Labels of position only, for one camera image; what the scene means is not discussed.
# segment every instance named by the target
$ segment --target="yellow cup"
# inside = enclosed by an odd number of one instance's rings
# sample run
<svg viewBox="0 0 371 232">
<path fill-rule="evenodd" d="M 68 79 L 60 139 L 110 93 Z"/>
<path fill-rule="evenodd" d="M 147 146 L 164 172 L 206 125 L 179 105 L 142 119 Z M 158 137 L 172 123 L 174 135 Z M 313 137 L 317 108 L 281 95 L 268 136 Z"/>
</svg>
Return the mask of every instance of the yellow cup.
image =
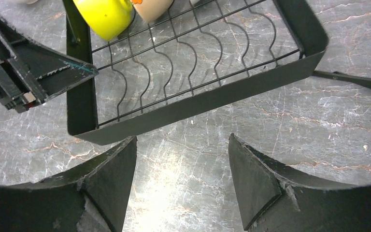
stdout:
<svg viewBox="0 0 371 232">
<path fill-rule="evenodd" d="M 131 21 L 130 0 L 73 0 L 83 19 L 102 39 L 110 41 Z"/>
</svg>

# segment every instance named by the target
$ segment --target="mug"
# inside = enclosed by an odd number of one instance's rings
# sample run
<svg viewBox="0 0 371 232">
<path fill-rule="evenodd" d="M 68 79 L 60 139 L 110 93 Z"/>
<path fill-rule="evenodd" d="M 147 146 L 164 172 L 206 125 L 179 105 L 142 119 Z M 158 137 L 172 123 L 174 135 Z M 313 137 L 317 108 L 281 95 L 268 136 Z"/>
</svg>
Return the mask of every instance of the mug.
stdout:
<svg viewBox="0 0 371 232">
<path fill-rule="evenodd" d="M 150 23 L 162 16 L 174 0 L 131 0 L 140 17 Z"/>
<path fill-rule="evenodd" d="M 110 41 L 131 22 L 130 0 L 73 0 L 77 10 L 92 30 Z"/>
</svg>

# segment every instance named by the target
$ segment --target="wire rack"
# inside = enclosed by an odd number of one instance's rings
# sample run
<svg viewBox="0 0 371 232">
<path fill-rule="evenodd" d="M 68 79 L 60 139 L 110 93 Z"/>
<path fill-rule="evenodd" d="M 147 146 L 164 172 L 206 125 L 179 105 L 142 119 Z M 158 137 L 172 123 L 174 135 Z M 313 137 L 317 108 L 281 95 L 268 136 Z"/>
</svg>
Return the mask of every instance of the wire rack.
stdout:
<svg viewBox="0 0 371 232">
<path fill-rule="evenodd" d="M 201 0 L 194 6 L 175 0 L 153 24 L 144 23 L 133 11 L 130 26 L 114 41 L 105 42 L 91 33 L 93 63 L 100 71 L 95 78 L 99 122 L 95 130 L 137 118 L 139 129 L 130 129 L 133 124 L 128 123 L 114 132 L 122 134 L 115 137 L 117 141 L 156 129 L 205 111 L 190 114 L 180 105 L 175 112 L 169 110 L 176 102 L 195 98 L 184 106 L 199 108 L 196 97 L 210 92 L 200 102 L 211 110 L 210 103 L 224 105 L 223 99 L 230 95 L 250 91 L 234 89 L 220 95 L 216 89 L 302 59 L 304 49 L 280 11 L 272 0 Z M 144 116 L 157 109 L 160 112 L 154 116 Z M 144 125 L 170 114 L 184 116 L 153 127 Z"/>
</svg>

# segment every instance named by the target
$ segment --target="green marking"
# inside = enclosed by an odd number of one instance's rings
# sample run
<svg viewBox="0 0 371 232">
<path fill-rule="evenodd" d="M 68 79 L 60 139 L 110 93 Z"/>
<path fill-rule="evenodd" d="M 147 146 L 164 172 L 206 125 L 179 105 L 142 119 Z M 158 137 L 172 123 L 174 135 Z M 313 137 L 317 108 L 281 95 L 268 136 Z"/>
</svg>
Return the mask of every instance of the green marking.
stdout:
<svg viewBox="0 0 371 232">
<path fill-rule="evenodd" d="M 95 74 L 95 72 L 94 72 L 93 70 L 88 69 L 88 68 L 85 68 L 85 67 L 83 67 L 82 65 L 78 65 L 78 64 L 74 64 L 74 63 L 70 63 L 70 62 L 66 62 L 66 63 L 68 63 L 69 65 L 71 65 L 71 66 L 73 66 L 73 67 L 76 67 L 76 68 L 78 68 L 78 69 L 83 69 L 83 70 L 85 70 L 85 71 L 87 71 L 87 72 L 90 72 L 91 74 Z"/>
</svg>

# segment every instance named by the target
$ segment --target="black metal bar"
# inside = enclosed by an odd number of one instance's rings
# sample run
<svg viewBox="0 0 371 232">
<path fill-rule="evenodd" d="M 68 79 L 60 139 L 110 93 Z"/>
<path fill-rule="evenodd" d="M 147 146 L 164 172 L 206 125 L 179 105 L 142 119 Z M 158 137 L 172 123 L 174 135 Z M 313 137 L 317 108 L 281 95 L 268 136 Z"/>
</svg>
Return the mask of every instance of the black metal bar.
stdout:
<svg viewBox="0 0 371 232">
<path fill-rule="evenodd" d="M 0 232 L 120 232 L 137 139 L 38 183 L 0 186 Z"/>
<path fill-rule="evenodd" d="M 67 14 L 67 54 L 93 63 L 90 29 L 73 0 L 63 0 Z M 90 79 L 67 92 L 68 132 L 78 135 L 98 127 L 95 80 Z"/>
<path fill-rule="evenodd" d="M 371 185 L 355 186 L 303 173 L 234 134 L 228 154 L 246 231 L 371 231 Z"/>
<path fill-rule="evenodd" d="M 107 145 L 129 135 L 155 130 L 173 122 L 304 79 L 312 73 L 322 56 L 323 53 L 318 53 L 119 123 L 76 135 L 76 137 L 99 145 Z"/>
<path fill-rule="evenodd" d="M 316 77 L 322 77 L 326 79 L 332 79 L 332 80 L 338 80 L 338 81 L 346 81 L 350 83 L 354 83 L 366 88 L 371 89 L 371 78 L 367 77 L 360 77 L 360 76 L 352 76 L 352 75 L 347 75 L 343 73 L 338 73 L 338 72 L 323 72 L 323 71 L 314 71 L 312 73 L 312 76 Z"/>
<path fill-rule="evenodd" d="M 309 56 L 326 49 L 325 31 L 306 1 L 273 0 L 300 51 Z"/>
</svg>

